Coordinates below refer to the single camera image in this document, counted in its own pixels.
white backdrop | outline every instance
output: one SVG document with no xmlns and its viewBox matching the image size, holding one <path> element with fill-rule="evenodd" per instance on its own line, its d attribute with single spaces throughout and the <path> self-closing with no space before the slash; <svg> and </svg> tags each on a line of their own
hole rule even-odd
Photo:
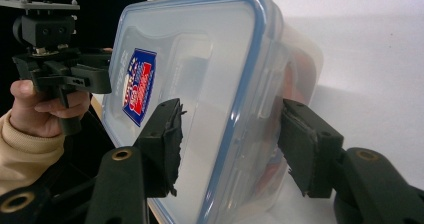
<svg viewBox="0 0 424 224">
<path fill-rule="evenodd" d="M 345 149 L 380 152 L 424 189 L 424 0 L 274 1 L 323 51 L 311 108 L 345 137 Z M 260 223 L 336 223 L 332 200 L 303 198 L 286 177 Z"/>
</svg>

container lid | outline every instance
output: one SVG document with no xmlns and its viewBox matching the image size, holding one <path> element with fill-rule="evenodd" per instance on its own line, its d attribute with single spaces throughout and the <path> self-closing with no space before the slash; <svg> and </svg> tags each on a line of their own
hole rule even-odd
<svg viewBox="0 0 424 224">
<path fill-rule="evenodd" d="M 162 221 L 217 220 L 218 197 L 240 185 L 224 173 L 278 119 L 271 109 L 287 60 L 282 26 L 270 0 L 157 0 L 124 9 L 109 70 L 113 90 L 103 98 L 114 144 L 132 145 L 163 101 L 180 98 L 187 111 L 178 195 L 150 200 Z"/>
</svg>

human hand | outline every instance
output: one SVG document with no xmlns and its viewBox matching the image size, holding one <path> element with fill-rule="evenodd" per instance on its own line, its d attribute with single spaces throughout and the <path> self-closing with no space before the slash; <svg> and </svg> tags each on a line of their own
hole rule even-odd
<svg viewBox="0 0 424 224">
<path fill-rule="evenodd" d="M 10 124 L 17 130 L 32 136 L 54 137 L 62 133 L 59 118 L 84 116 L 90 106 L 88 92 L 68 94 L 69 108 L 59 98 L 46 100 L 46 94 L 36 92 L 31 80 L 15 81 L 10 87 L 15 97 Z"/>
</svg>

sweater cuff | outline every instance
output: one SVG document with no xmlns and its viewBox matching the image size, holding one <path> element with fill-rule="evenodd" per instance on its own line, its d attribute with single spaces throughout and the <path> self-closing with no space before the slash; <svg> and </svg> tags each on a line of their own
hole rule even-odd
<svg viewBox="0 0 424 224">
<path fill-rule="evenodd" d="M 52 152 L 62 146 L 65 136 L 63 134 L 51 138 L 35 137 L 16 130 L 9 122 L 10 111 L 4 118 L 2 130 L 3 139 L 12 148 L 31 154 Z"/>
</svg>

screw hole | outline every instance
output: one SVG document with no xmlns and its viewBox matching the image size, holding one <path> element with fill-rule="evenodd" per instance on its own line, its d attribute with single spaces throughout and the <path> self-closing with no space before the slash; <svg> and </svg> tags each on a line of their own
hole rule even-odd
<svg viewBox="0 0 424 224">
<path fill-rule="evenodd" d="M 115 161 L 122 161 L 129 158 L 131 155 L 132 155 L 131 150 L 128 150 L 128 149 L 118 150 L 115 153 L 113 153 L 112 159 Z"/>
<path fill-rule="evenodd" d="M 35 199 L 33 192 L 19 193 L 9 197 L 1 204 L 0 211 L 3 213 L 12 213 L 25 208 Z"/>
</svg>

